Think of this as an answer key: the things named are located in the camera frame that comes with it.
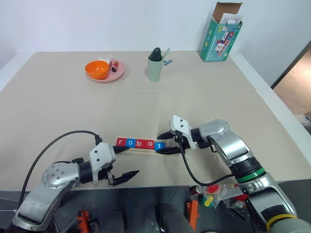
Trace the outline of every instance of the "white wall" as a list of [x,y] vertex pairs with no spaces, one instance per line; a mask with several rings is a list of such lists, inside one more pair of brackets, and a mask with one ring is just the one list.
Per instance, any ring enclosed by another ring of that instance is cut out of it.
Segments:
[[[310,2],[244,0],[244,26],[234,49],[268,84],[310,41]],[[12,51],[131,51],[157,46],[196,50],[214,4],[211,0],[0,1],[0,67]]]
[[311,40],[311,0],[244,1],[235,48],[271,86]]

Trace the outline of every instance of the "red object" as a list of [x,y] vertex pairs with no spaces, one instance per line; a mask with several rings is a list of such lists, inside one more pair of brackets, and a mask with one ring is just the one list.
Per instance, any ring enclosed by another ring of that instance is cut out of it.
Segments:
[[86,210],[79,210],[78,212],[78,226],[81,233],[89,233],[88,222],[90,221],[89,213]]
[[199,202],[197,200],[192,200],[191,202],[187,203],[187,212],[189,216],[188,220],[191,228],[194,231],[196,229],[196,221],[199,217],[198,209],[199,209]]
[[239,195],[237,197],[234,197],[234,199],[240,200],[240,201],[245,201],[247,198],[248,198],[247,194],[242,194],[242,195]]
[[145,149],[154,149],[155,142],[154,140],[145,140]]
[[145,148],[145,140],[143,139],[136,139],[135,148]]
[[214,185],[211,185],[211,186],[207,187],[207,193],[215,194],[215,193],[219,192],[219,189],[220,189],[220,185],[219,184],[214,184]]
[[125,146],[125,144],[126,144],[126,138],[118,137],[116,146]]

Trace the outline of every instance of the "green box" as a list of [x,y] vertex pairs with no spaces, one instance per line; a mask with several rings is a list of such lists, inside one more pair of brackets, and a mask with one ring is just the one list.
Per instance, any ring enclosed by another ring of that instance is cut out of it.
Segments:
[[223,13],[236,14],[242,3],[218,2],[210,21],[200,58],[204,62],[225,61],[240,32],[242,21],[238,24],[219,24]]

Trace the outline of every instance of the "black cable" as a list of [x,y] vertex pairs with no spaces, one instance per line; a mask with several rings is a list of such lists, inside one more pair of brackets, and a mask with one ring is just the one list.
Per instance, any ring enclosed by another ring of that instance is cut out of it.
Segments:
[[59,139],[69,135],[69,134],[73,134],[73,133],[89,133],[91,135],[94,135],[95,138],[99,138],[100,136],[97,135],[96,133],[93,133],[91,131],[87,131],[87,130],[75,130],[75,131],[71,131],[71,132],[68,132],[68,133],[65,133],[61,136],[59,136],[58,138],[54,139],[51,143],[49,143],[42,151],[41,153],[37,156],[37,158],[35,159],[35,161],[33,162],[33,164],[31,165],[29,171],[28,171],[28,174],[26,176],[26,179],[25,179],[25,182],[24,182],[24,185],[23,185],[23,189],[21,191],[21,194],[20,194],[20,198],[19,198],[19,203],[18,203],[18,207],[20,207],[20,205],[22,204],[22,202],[24,201],[24,196],[25,196],[25,191],[26,191],[26,187],[27,187],[27,183],[28,183],[28,180],[30,178],[30,175],[36,165],[36,163],[38,162],[38,160],[41,158],[41,156],[44,154],[44,152],[51,146],[53,145],[55,142],[57,142]]
[[53,164],[58,164],[58,163],[70,164],[70,161],[57,161]]
[[185,165],[186,165],[186,168],[187,168],[187,170],[188,170],[188,173],[190,174],[191,178],[192,178],[196,183],[198,183],[199,185],[201,185],[201,186],[210,186],[210,185],[216,184],[216,183],[218,183],[218,182],[220,182],[220,181],[222,181],[222,180],[224,180],[224,179],[226,179],[226,178],[229,178],[229,177],[232,177],[232,176],[233,176],[232,174],[226,175],[226,176],[223,176],[223,177],[221,177],[221,178],[219,178],[219,179],[217,179],[217,180],[215,180],[215,181],[213,181],[213,182],[210,182],[210,183],[202,183],[202,182],[198,181],[198,180],[194,177],[193,173],[191,172],[191,170],[190,170],[190,168],[189,168],[189,165],[188,165],[188,163],[187,163],[186,156],[185,156],[185,151],[184,151],[184,148],[182,147],[181,142],[178,142],[178,144],[179,144],[179,148],[180,148],[180,153],[181,153],[181,155],[182,155],[182,157],[183,157],[183,160],[184,160],[184,162],[185,162]]

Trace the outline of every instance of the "table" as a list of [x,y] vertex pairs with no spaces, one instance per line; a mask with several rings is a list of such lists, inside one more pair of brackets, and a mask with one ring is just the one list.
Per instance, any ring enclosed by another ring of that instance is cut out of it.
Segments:
[[[113,55],[125,64],[123,77],[96,83],[84,67]],[[173,114],[191,126],[225,119],[277,181],[311,178],[311,166],[235,63],[203,63],[195,51],[171,52],[173,62],[159,82],[147,79],[149,52],[38,52],[0,92],[0,189],[21,190],[35,157],[53,139],[72,130],[91,130],[109,143],[117,137],[156,138],[169,129]],[[87,134],[71,135],[39,160],[31,190],[45,168],[59,160],[84,157],[94,147]],[[229,174],[218,154],[187,150],[195,176],[210,182]],[[139,169],[116,187],[194,185],[180,155],[124,152],[113,174]],[[78,189],[107,188],[107,181]]]

